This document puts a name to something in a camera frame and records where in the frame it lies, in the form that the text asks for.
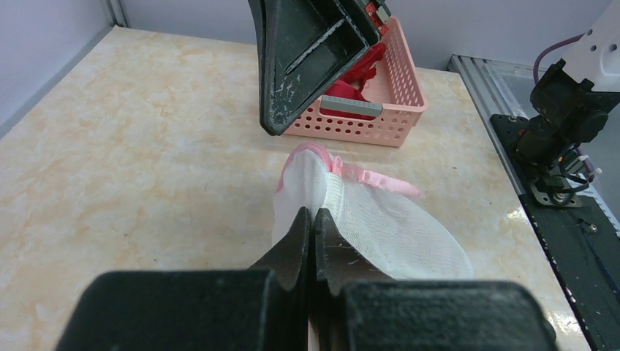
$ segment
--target basket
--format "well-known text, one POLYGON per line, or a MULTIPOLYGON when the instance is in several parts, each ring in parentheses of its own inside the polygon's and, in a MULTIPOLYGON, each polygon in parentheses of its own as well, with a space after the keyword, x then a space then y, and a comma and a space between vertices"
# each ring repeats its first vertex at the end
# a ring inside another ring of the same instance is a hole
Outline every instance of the basket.
POLYGON ((376 63, 377 76, 368 80, 361 102, 321 96, 287 129, 285 134, 400 147, 411 128, 428 108, 417 79, 403 29, 392 17, 383 37, 387 50, 376 63), (371 121, 322 114, 320 109, 374 117, 371 121))

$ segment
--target gray wall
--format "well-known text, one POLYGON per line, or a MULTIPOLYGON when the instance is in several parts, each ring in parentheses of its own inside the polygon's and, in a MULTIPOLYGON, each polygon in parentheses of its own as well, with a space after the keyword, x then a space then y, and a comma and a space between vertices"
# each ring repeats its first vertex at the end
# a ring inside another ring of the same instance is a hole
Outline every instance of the gray wall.
MULTIPOLYGON (((540 51, 587 30, 610 0, 388 0, 416 65, 445 69, 451 54, 532 64, 540 51)), ((129 25, 255 42, 247 0, 123 0, 129 25)), ((543 64, 559 57, 549 56, 543 64)))
POLYGON ((108 26, 101 0, 0 1, 0 129, 108 26))

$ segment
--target red fabric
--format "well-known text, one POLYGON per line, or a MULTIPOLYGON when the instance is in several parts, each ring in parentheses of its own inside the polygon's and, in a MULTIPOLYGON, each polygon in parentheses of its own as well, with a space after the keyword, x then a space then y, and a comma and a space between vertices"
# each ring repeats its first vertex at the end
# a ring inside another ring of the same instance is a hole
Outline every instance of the red fabric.
MULTIPOLYGON (((377 76, 377 68, 374 67, 374 63, 383 60, 385 50, 386 46, 382 42, 373 46, 370 51, 361 60, 359 60, 358 63, 356 63, 347 73, 342 76, 342 78, 340 78, 340 80, 336 81, 325 92, 325 95, 369 102, 368 100, 364 99, 362 91, 364 90, 366 81, 377 76), (359 90, 356 89, 354 86, 351 86, 351 84, 357 82, 360 82, 359 90)), ((374 117, 371 116, 359 115, 357 113, 350 112, 327 110, 324 108, 322 108, 320 112, 324 115, 362 119, 364 121, 372 121, 374 119, 374 117)))

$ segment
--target marble tabletop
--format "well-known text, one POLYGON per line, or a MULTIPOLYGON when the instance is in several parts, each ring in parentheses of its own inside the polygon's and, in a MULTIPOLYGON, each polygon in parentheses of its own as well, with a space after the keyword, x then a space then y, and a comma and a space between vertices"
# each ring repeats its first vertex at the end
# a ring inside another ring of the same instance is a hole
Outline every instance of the marble tabletop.
MULTIPOLYGON (((588 345, 457 74, 397 148, 321 142, 428 191, 478 279, 527 287, 563 350, 588 345)), ((0 350, 52 350, 110 270, 246 268, 303 137, 259 126, 256 47, 114 28, 0 140, 0 350)))

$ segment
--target basket handle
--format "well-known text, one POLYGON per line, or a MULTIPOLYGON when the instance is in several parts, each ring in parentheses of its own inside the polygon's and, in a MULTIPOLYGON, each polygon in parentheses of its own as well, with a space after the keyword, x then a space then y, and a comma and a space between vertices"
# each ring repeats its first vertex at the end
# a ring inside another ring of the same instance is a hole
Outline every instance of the basket handle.
POLYGON ((329 95, 321 96, 321 108, 371 117, 379 117, 381 112, 383 112, 382 104, 357 101, 343 97, 331 97, 329 95))

